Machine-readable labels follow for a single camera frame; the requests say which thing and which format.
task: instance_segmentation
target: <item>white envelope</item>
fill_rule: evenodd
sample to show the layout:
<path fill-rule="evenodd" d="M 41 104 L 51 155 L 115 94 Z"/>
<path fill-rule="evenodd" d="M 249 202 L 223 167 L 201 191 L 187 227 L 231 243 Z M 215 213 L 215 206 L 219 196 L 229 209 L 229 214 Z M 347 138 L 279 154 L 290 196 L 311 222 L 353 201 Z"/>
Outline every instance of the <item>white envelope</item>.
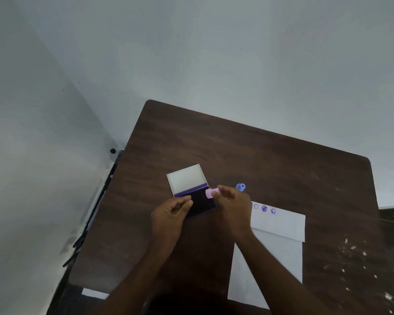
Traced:
<path fill-rule="evenodd" d="M 268 251 L 302 282 L 305 216 L 252 202 L 251 228 Z M 270 309 L 236 244 L 232 257 L 228 299 Z"/>

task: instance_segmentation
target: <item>dark brown table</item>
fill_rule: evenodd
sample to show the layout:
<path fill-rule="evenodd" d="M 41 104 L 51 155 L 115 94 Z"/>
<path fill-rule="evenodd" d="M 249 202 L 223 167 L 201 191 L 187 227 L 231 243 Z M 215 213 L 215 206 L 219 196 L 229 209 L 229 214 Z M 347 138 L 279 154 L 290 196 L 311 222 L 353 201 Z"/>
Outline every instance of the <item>dark brown table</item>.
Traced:
<path fill-rule="evenodd" d="M 303 283 L 329 307 L 394 312 L 367 158 L 157 101 L 140 114 L 70 283 L 114 289 L 146 250 L 150 213 L 172 197 L 166 175 L 198 163 L 210 187 L 243 182 L 252 200 L 306 215 Z M 219 213 L 186 220 L 155 291 L 193 287 L 226 301 L 234 242 Z"/>

